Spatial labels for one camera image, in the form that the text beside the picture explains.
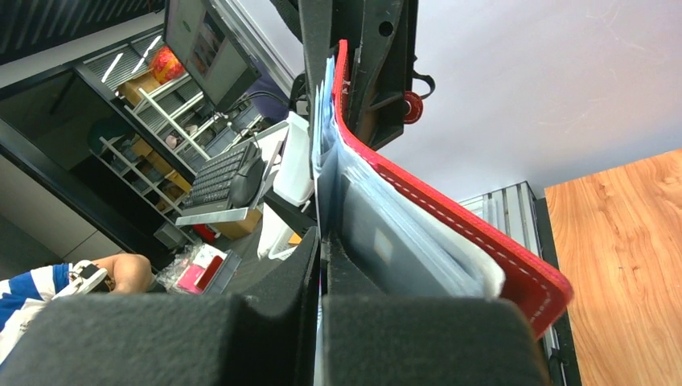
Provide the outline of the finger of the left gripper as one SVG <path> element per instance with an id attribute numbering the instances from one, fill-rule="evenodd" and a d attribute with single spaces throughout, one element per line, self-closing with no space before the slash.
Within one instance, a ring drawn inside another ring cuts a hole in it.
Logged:
<path id="1" fill-rule="evenodd" d="M 332 1 L 324 0 L 298 2 L 310 122 L 313 122 L 316 114 L 316 88 L 325 77 L 327 57 L 330 53 L 332 6 Z"/>
<path id="2" fill-rule="evenodd" d="M 403 134 L 412 89 L 418 1 L 359 1 L 359 24 L 347 27 L 351 83 L 348 129 L 378 150 Z"/>

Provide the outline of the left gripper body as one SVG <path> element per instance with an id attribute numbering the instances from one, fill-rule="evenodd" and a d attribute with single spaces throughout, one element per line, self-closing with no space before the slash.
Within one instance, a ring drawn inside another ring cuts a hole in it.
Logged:
<path id="1" fill-rule="evenodd" d="M 350 72 L 348 129 L 378 150 L 403 134 L 409 122 L 413 80 L 416 1 L 274 1 L 284 24 L 303 46 L 304 70 L 292 96 L 311 100 L 323 79 L 324 61 L 347 44 Z"/>

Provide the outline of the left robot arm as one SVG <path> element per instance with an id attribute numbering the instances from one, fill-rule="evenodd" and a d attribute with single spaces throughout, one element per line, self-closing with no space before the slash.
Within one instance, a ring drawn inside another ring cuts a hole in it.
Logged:
<path id="1" fill-rule="evenodd" d="M 322 114 L 317 103 L 329 91 L 327 60 L 349 59 L 348 91 L 341 108 L 351 134 L 373 150 L 392 142 L 404 126 L 421 115 L 422 96 L 413 92 L 417 31 L 416 1 L 274 1 L 273 7 L 303 46 L 304 72 L 294 81 L 286 118 L 288 138 L 273 190 L 265 196 L 269 209 L 298 234 L 312 221 L 295 214 L 314 192 L 310 154 L 314 123 Z"/>

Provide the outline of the red leather card holder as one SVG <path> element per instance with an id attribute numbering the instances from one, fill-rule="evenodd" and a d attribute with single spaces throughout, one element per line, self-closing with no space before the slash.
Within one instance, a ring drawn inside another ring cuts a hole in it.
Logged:
<path id="1" fill-rule="evenodd" d="M 406 198 L 428 217 L 476 244 L 492 257 L 506 275 L 501 295 L 514 302 L 540 338 L 568 309 L 573 300 L 569 280 L 548 262 L 476 216 L 459 203 L 432 188 L 400 166 L 363 144 L 347 128 L 343 114 L 351 86 L 348 41 L 339 41 L 331 96 L 333 117 L 340 141 L 390 185 L 389 191 Z"/>

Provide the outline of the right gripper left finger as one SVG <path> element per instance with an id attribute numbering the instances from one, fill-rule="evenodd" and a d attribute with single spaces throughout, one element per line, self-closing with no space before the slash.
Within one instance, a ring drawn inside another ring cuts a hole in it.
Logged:
<path id="1" fill-rule="evenodd" d="M 309 385 L 319 237 L 308 230 L 242 294 L 88 294 L 53 301 L 4 385 Z"/>

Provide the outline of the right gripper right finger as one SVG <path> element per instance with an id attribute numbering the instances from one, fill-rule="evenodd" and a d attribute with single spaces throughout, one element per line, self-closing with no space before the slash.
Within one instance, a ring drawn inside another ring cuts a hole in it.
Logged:
<path id="1" fill-rule="evenodd" d="M 546 385 L 518 307 L 505 299 L 383 294 L 337 236 L 323 245 L 321 378 L 325 385 Z"/>

